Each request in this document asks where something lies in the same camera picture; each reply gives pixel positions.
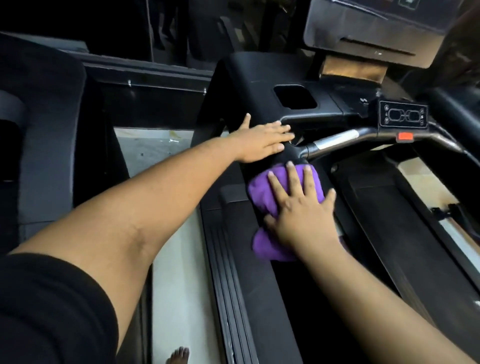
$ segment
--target person's left hand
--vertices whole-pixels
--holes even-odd
[[[228,136],[237,151],[236,161],[251,163],[279,153],[285,149],[282,142],[295,137],[293,133],[287,133],[290,125],[276,121],[250,129],[250,119],[250,114],[245,115],[240,128]]]

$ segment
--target purple towel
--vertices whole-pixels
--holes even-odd
[[[295,166],[302,185],[304,167],[304,164]],[[276,175],[283,188],[289,193],[287,169],[281,165],[275,166],[256,176],[248,185],[248,193],[252,202],[263,214],[270,214],[277,218],[278,207],[267,177],[269,171],[272,171]],[[323,200],[325,200],[324,193],[322,186],[320,185],[317,171],[313,166],[312,171],[313,180],[315,181],[315,189],[317,190],[318,195],[318,202],[323,202]],[[295,255],[289,249],[283,247],[277,239],[264,228],[260,228],[253,237],[253,251],[260,259],[278,260],[281,262],[291,262],[296,260]]]

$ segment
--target hand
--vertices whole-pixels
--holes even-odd
[[[276,121],[250,129],[250,119],[250,114],[247,114],[240,128],[228,136],[237,149],[236,161],[251,163],[279,153],[285,149],[282,142],[295,137],[293,133],[287,133],[290,125],[282,126],[280,121]]]
[[[280,214],[278,220],[271,215],[265,216],[267,227],[301,259],[325,244],[341,246],[333,219],[335,190],[328,191],[325,201],[319,204],[311,167],[305,166],[303,171],[303,189],[292,162],[287,163],[287,170],[291,196],[273,172],[268,174]]]

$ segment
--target metal handlebar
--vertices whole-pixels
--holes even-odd
[[[467,151],[457,141],[440,133],[418,130],[413,134],[415,140],[429,139],[456,153],[467,154]],[[397,132],[395,131],[379,131],[371,127],[351,129],[298,147],[300,149],[299,157],[310,160],[362,141],[388,141],[396,138]]]

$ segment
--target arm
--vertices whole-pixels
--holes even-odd
[[[39,253],[88,273],[111,300],[121,344],[148,268],[193,212],[213,182],[235,160],[252,162],[283,150],[293,139],[279,121],[215,138],[147,169],[77,207],[13,253]]]
[[[287,165],[291,196],[269,179],[281,213],[266,224],[310,270],[332,306],[375,363],[474,363],[465,353],[397,297],[341,246],[333,210],[335,192],[317,201],[312,172],[302,188]]]

